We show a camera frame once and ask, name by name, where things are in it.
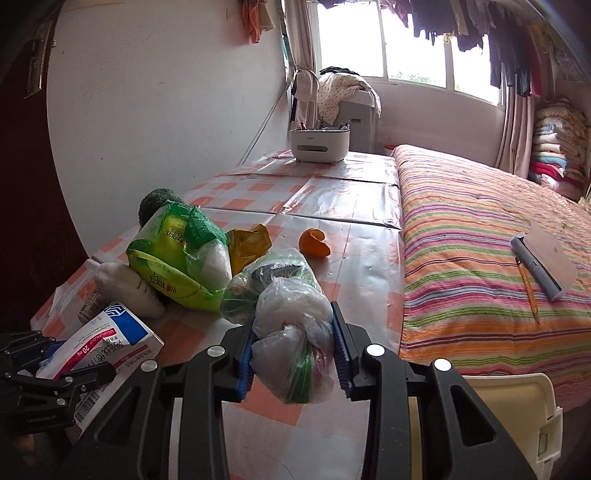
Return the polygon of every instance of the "wooden door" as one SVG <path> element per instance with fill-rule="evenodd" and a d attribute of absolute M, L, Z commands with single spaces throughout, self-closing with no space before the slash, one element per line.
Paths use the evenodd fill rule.
<path fill-rule="evenodd" d="M 47 127 L 56 18 L 44 41 L 25 44 L 0 84 L 0 332 L 28 330 L 33 314 L 87 258 L 61 192 Z M 39 68 L 34 60 L 43 53 Z"/>

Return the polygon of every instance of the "table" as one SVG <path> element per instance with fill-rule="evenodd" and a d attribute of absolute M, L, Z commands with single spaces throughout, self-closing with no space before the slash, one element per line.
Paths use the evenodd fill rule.
<path fill-rule="evenodd" d="M 265 155 L 197 185 L 183 199 L 200 206 L 222 230 L 265 225 L 276 251 L 297 248 L 319 228 L 332 250 L 310 265 L 325 295 L 347 322 L 373 342 L 400 346 L 404 307 L 401 198 L 394 159 L 349 153 L 332 165 L 297 163 L 289 151 Z M 94 291 L 100 262 L 126 262 L 139 225 L 87 260 L 31 319 L 33 329 L 65 339 L 80 326 L 77 312 Z M 146 324 L 164 341 L 163 365 L 188 361 L 219 343 L 233 324 L 178 304 Z M 361 470 L 368 402 L 351 403 L 339 389 L 321 404 L 285 405 L 255 378 L 240 404 L 223 406 L 233 480 L 355 480 Z"/>

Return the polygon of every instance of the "window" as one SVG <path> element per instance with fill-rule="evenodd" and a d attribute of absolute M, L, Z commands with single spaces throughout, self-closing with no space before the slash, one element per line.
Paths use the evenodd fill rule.
<path fill-rule="evenodd" d="M 490 103 L 499 102 L 499 89 L 491 85 L 491 61 L 488 36 L 484 36 L 484 48 L 475 47 L 461 52 L 457 39 L 452 38 L 454 90 L 467 93 Z"/>
<path fill-rule="evenodd" d="M 388 78 L 446 86 L 443 37 L 435 45 L 425 37 L 413 35 L 413 18 L 408 17 L 408 28 L 389 10 L 382 10 Z"/>
<path fill-rule="evenodd" d="M 435 45 L 424 34 L 415 38 L 412 15 L 406 28 L 389 10 L 373 0 L 344 3 L 326 9 L 313 4 L 311 20 L 319 70 L 345 67 L 366 77 L 425 83 L 465 93 L 494 105 L 501 101 L 498 88 L 490 85 L 488 38 L 484 49 L 461 52 L 457 40 Z"/>
<path fill-rule="evenodd" d="M 322 68 L 347 65 L 360 75 L 384 76 L 375 4 L 345 3 L 328 10 L 318 4 L 318 23 Z"/>

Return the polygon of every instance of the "white wall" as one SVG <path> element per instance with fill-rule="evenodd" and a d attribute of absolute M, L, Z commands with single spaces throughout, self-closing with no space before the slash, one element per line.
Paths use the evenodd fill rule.
<path fill-rule="evenodd" d="M 137 223 L 152 189 L 183 194 L 237 165 L 285 83 L 280 31 L 259 44 L 239 0 L 68 0 L 47 112 L 57 174 L 89 254 Z M 275 5 L 269 2 L 275 24 Z M 252 155 L 287 145 L 284 97 Z"/>
<path fill-rule="evenodd" d="M 371 86 L 382 102 L 376 151 L 383 145 L 411 144 L 494 165 L 505 123 L 503 109 L 436 87 Z"/>

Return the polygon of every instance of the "dark green sponge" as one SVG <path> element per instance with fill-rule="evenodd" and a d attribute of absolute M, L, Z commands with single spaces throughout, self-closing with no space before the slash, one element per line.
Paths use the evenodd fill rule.
<path fill-rule="evenodd" d="M 183 199 L 174 193 L 171 189 L 156 189 L 147 194 L 142 203 L 139 204 L 139 226 L 143 227 L 152 215 L 166 203 L 167 200 L 171 202 L 182 202 Z"/>

